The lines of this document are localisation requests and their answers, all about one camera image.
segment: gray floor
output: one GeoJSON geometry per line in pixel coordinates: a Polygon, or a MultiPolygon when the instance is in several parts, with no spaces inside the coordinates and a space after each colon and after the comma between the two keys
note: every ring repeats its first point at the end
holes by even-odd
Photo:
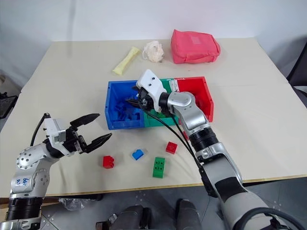
{"type": "MultiPolygon", "coordinates": [[[[283,180],[248,187],[270,207],[294,216],[307,228],[307,178],[283,180]]],[[[43,207],[43,230],[93,230],[95,223],[106,220],[128,206],[140,204],[153,211],[153,228],[175,229],[175,206],[179,198],[192,201],[201,218],[203,229],[223,230],[217,215],[218,200],[207,196],[202,186],[155,189],[105,194],[101,201],[79,211],[68,211],[61,204],[43,207]]]]}

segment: white table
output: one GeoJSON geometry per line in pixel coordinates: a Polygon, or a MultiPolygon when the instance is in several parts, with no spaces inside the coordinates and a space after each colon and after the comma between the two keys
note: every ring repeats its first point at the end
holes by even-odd
{"type": "MultiPolygon", "coordinates": [[[[108,81],[136,80],[146,69],[160,78],[205,76],[214,101],[212,127],[238,165],[245,182],[307,176],[307,109],[254,38],[218,39],[221,55],[214,63],[175,65],[169,41],[162,41],[162,63],[131,63],[123,76],[111,70],[131,46],[148,41],[54,42],[22,89],[0,134],[0,197],[7,197],[15,159],[30,144],[44,112],[69,121],[100,113],[79,129],[90,141],[109,133],[104,116],[108,81]]],[[[133,189],[201,185],[191,156],[164,127],[113,130],[113,136],[90,154],[63,157],[50,171],[47,195],[71,195],[133,189]],[[179,144],[165,153],[168,141],[179,144]],[[146,149],[138,161],[134,150],[146,149]],[[101,158],[112,155],[115,168],[104,169],[101,158]],[[165,177],[152,177],[156,156],[165,157],[165,177]]],[[[35,143],[45,133],[39,130],[35,143]]]]}

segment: blue bricks in bin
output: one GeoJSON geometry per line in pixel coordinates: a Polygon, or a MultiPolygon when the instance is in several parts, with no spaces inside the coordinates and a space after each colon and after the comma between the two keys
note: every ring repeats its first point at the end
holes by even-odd
{"type": "Polygon", "coordinates": [[[134,158],[136,161],[137,161],[139,158],[141,158],[143,155],[144,155],[144,153],[143,153],[143,151],[140,150],[140,149],[136,150],[136,151],[132,154],[133,158],[134,158]]]}
{"type": "Polygon", "coordinates": [[[105,107],[109,130],[144,127],[143,111],[126,102],[137,98],[135,84],[136,80],[109,81],[105,107]]]}

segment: red pouch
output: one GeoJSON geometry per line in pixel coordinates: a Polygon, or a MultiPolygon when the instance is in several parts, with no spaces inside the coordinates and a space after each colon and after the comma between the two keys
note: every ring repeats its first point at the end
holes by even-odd
{"type": "Polygon", "coordinates": [[[174,30],[171,48],[176,64],[213,62],[220,55],[220,46],[211,34],[192,31],[174,30]]]}

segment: green lego brick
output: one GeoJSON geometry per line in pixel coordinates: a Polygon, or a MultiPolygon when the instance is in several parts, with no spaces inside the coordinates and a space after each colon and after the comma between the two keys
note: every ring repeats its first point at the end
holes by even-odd
{"type": "MultiPolygon", "coordinates": [[[[171,87],[169,85],[169,82],[173,79],[160,79],[163,87],[166,89],[167,92],[172,92],[171,87]]],[[[166,117],[162,113],[157,113],[154,109],[151,111],[153,115],[160,118],[162,121],[164,121],[167,125],[173,126],[175,125],[173,119],[171,117],[166,117]]],[[[179,122],[178,117],[175,116],[175,119],[177,123],[179,122]]],[[[159,121],[155,120],[154,118],[148,116],[146,113],[144,113],[144,126],[145,127],[155,127],[155,126],[163,126],[159,121]]]]}
{"type": "Polygon", "coordinates": [[[165,158],[156,157],[154,159],[153,177],[163,178],[165,158]]]}

